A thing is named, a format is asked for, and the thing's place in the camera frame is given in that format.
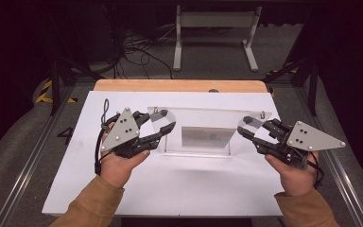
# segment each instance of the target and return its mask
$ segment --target white table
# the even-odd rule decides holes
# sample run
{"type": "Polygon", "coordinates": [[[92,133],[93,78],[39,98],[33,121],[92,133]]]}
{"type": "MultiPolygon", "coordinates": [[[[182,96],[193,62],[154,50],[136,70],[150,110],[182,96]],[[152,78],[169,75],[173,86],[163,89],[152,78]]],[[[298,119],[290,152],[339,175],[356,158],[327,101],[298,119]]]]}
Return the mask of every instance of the white table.
{"type": "MultiPolygon", "coordinates": [[[[100,131],[105,98],[107,116],[125,107],[146,112],[147,106],[210,108],[272,112],[279,118],[269,93],[102,92],[92,91],[80,114],[72,140],[43,207],[61,215],[95,176],[95,142],[100,131]]],[[[153,133],[148,121],[142,134],[153,133]]],[[[261,129],[259,137],[268,138],[261,129]]],[[[281,216],[273,195],[282,191],[279,175],[258,154],[251,141],[238,133],[230,157],[169,156],[159,150],[137,168],[125,185],[116,215],[120,217],[229,217],[281,216]]]]}

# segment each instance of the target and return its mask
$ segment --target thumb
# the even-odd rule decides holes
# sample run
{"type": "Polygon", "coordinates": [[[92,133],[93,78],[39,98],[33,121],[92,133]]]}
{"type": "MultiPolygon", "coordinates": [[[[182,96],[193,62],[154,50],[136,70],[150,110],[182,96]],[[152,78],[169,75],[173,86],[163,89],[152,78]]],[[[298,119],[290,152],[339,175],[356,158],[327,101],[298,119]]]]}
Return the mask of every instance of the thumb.
{"type": "Polygon", "coordinates": [[[284,162],[280,161],[271,154],[265,155],[265,159],[279,174],[290,169],[290,166],[286,165],[284,162]]]}
{"type": "Polygon", "coordinates": [[[141,152],[141,153],[135,155],[134,157],[128,159],[130,167],[135,168],[138,165],[140,165],[141,163],[143,163],[144,160],[148,157],[149,154],[150,154],[149,150],[144,150],[143,152],[141,152]]]}

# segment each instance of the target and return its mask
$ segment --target jacket sleeve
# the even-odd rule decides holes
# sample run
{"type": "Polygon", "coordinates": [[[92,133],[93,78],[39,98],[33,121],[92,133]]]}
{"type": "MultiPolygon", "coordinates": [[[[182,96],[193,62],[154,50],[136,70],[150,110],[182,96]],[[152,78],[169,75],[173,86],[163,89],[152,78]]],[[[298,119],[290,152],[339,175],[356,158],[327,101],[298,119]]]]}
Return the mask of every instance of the jacket sleeve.
{"type": "Polygon", "coordinates": [[[96,176],[69,204],[66,213],[50,226],[105,226],[113,218],[124,189],[117,188],[96,176]]]}
{"type": "Polygon", "coordinates": [[[329,204],[315,188],[297,197],[289,197],[281,192],[275,195],[275,199],[289,227],[338,226],[329,204]]]}

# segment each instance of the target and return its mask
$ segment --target cable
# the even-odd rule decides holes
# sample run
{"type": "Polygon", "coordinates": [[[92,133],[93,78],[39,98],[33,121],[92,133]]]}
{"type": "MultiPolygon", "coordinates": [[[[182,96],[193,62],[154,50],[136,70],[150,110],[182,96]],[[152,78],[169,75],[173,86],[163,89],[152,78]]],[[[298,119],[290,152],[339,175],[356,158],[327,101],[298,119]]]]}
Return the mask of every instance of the cable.
{"type": "Polygon", "coordinates": [[[101,174],[101,162],[99,159],[99,147],[101,145],[102,135],[104,134],[104,129],[99,132],[98,139],[96,140],[95,146],[95,174],[101,174]]]}
{"type": "Polygon", "coordinates": [[[302,159],[304,159],[304,156],[295,148],[291,148],[294,152],[296,152],[297,154],[299,154],[300,157],[302,157],[302,159]]]}
{"type": "Polygon", "coordinates": [[[324,177],[324,172],[323,170],[320,168],[320,165],[318,163],[318,159],[317,157],[315,157],[314,153],[313,152],[309,152],[311,154],[311,156],[314,158],[314,161],[315,161],[315,164],[311,163],[311,162],[308,162],[311,163],[312,165],[316,166],[316,170],[317,170],[317,177],[316,177],[316,181],[314,183],[314,187],[317,189],[317,187],[321,186],[322,185],[322,180],[323,180],[323,177],[324,177]]]}
{"type": "Polygon", "coordinates": [[[126,79],[128,79],[128,77],[126,77],[126,75],[125,75],[125,69],[123,68],[123,65],[122,65],[122,62],[121,61],[119,61],[119,65],[122,68],[123,77],[126,78],[126,79]]]}
{"type": "Polygon", "coordinates": [[[146,73],[147,78],[150,79],[150,77],[149,77],[149,75],[147,73],[146,67],[145,67],[145,64],[148,64],[149,63],[149,56],[148,56],[147,63],[143,63],[143,57],[144,56],[148,56],[148,55],[147,54],[144,54],[144,55],[141,56],[141,58],[140,58],[141,65],[143,66],[143,69],[144,69],[144,72],[146,73]]]}
{"type": "Polygon", "coordinates": [[[149,45],[149,43],[151,42],[151,40],[149,39],[144,39],[144,40],[137,40],[137,41],[132,41],[132,42],[129,42],[129,43],[126,43],[125,44],[125,47],[127,45],[131,45],[132,47],[135,47],[135,48],[139,48],[139,49],[143,49],[143,50],[149,50],[152,46],[156,45],[156,44],[161,44],[161,43],[164,43],[168,40],[171,40],[171,41],[175,41],[175,40],[172,40],[172,39],[169,39],[169,38],[166,38],[167,35],[169,35],[176,27],[173,26],[172,28],[170,28],[161,38],[159,38],[157,40],[157,42],[152,42],[151,45],[149,45]]]}
{"type": "Polygon", "coordinates": [[[116,79],[117,65],[113,66],[113,78],[116,79]]]}
{"type": "Polygon", "coordinates": [[[107,98],[105,98],[104,101],[104,113],[101,116],[101,128],[104,130],[107,130],[108,127],[105,126],[105,122],[106,122],[106,113],[109,110],[109,100],[107,98]]]}
{"type": "Polygon", "coordinates": [[[99,159],[99,162],[101,162],[102,161],[102,159],[104,159],[106,156],[108,156],[108,155],[110,155],[111,154],[111,152],[109,151],[108,153],[106,153],[104,156],[102,156],[100,159],[99,159]]]}
{"type": "Polygon", "coordinates": [[[158,58],[154,57],[153,55],[149,54],[149,53],[148,53],[148,52],[146,52],[145,50],[137,49],[137,48],[135,48],[135,47],[130,47],[130,49],[133,49],[133,50],[135,50],[135,51],[143,52],[143,53],[145,53],[145,54],[149,55],[150,57],[152,57],[153,59],[155,59],[156,61],[159,61],[159,62],[163,63],[163,64],[167,67],[167,69],[169,70],[170,78],[171,78],[171,79],[173,79],[172,69],[171,69],[171,68],[169,67],[169,65],[167,65],[164,61],[162,61],[162,60],[160,60],[160,59],[158,59],[158,58]]]}
{"type": "Polygon", "coordinates": [[[139,66],[143,65],[142,63],[136,63],[136,62],[130,61],[129,59],[126,59],[126,61],[129,63],[135,64],[135,65],[139,65],[139,66]]]}

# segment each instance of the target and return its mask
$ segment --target human hand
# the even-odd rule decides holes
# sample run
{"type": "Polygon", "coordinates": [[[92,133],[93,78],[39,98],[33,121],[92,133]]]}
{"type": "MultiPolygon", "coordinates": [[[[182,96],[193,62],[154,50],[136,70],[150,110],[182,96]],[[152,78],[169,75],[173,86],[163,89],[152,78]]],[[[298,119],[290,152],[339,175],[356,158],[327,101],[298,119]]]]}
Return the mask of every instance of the human hand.
{"type": "MultiPolygon", "coordinates": [[[[108,134],[102,136],[102,142],[105,141],[108,134]]],[[[108,152],[101,152],[103,157],[108,152]]],[[[131,176],[131,171],[144,162],[148,157],[149,150],[145,150],[132,158],[125,159],[114,153],[107,155],[101,160],[101,178],[115,187],[123,188],[131,176]]]]}
{"type": "MultiPolygon", "coordinates": [[[[318,159],[320,152],[313,151],[313,154],[318,159]]],[[[307,169],[288,166],[270,154],[267,154],[265,159],[280,174],[282,187],[288,196],[300,196],[313,187],[317,170],[312,166],[308,166],[307,169]]],[[[315,163],[312,155],[308,155],[308,161],[315,163]]]]}

